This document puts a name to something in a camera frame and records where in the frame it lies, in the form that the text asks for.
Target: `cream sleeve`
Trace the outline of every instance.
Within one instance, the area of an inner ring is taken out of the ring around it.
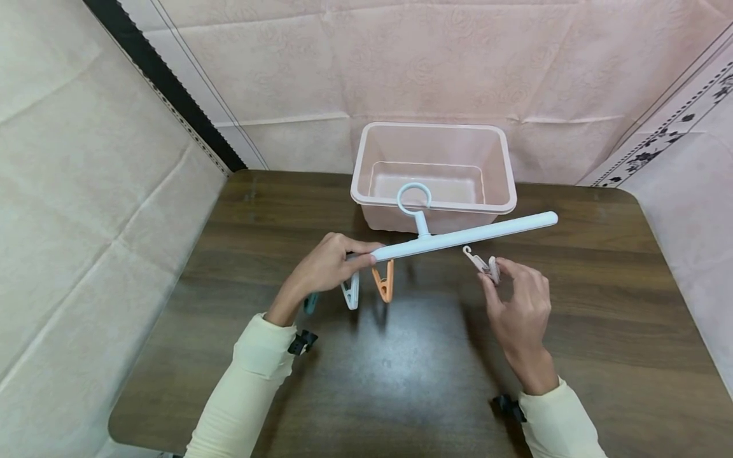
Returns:
[[[575,392],[560,386],[542,396],[519,395],[524,438],[534,458],[605,458],[598,433]]]
[[[185,458],[249,457],[275,392],[290,375],[287,352],[295,326],[280,328],[257,314],[234,346],[229,368],[211,393]]]
[[[295,326],[280,328],[255,315],[234,347],[229,368],[211,393],[185,458],[249,457],[275,392],[290,375],[287,352]],[[524,435],[534,458],[605,458],[575,392],[560,386],[543,396],[521,394]]]

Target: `hand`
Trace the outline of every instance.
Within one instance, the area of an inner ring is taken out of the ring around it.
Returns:
[[[307,295],[333,289],[359,269],[374,265],[376,259],[369,253],[382,246],[328,233],[285,280],[265,319],[278,326],[290,326]],[[359,256],[347,260],[347,253]]]
[[[550,317],[550,282],[537,270],[508,259],[497,258],[496,263],[512,278],[514,296],[502,302],[491,279],[479,274],[491,329],[524,391],[545,394],[559,384],[552,357],[542,345]]]

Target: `pink plastic bin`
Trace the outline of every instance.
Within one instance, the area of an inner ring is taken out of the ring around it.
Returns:
[[[407,190],[402,203],[423,210],[432,234],[494,221],[511,212],[517,191],[504,132],[490,125],[373,122],[361,133],[351,197],[369,227],[416,232],[415,221],[397,208],[397,191],[409,182],[426,185],[426,196]]]

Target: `person's left hand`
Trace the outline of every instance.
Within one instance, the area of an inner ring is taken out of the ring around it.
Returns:
[[[279,326],[292,324],[294,311],[307,295],[333,289],[357,270],[374,265],[376,260],[369,253],[382,246],[378,242],[360,242],[343,234],[328,233],[283,283],[265,319]],[[347,260],[347,253],[359,256]]]

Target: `dark wood surface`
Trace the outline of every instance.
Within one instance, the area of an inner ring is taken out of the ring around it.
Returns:
[[[222,190],[109,420],[120,443],[182,454],[252,315],[326,232],[374,232],[350,176],[240,171]],[[506,218],[556,226],[472,244],[550,279],[545,343],[611,457],[730,457],[733,403],[636,200],[620,190],[518,185]],[[460,248],[398,259],[392,304],[362,273],[359,309],[321,294],[320,336],[277,394],[254,456],[529,457],[489,399],[517,383]],[[502,284],[501,294],[509,291]]]

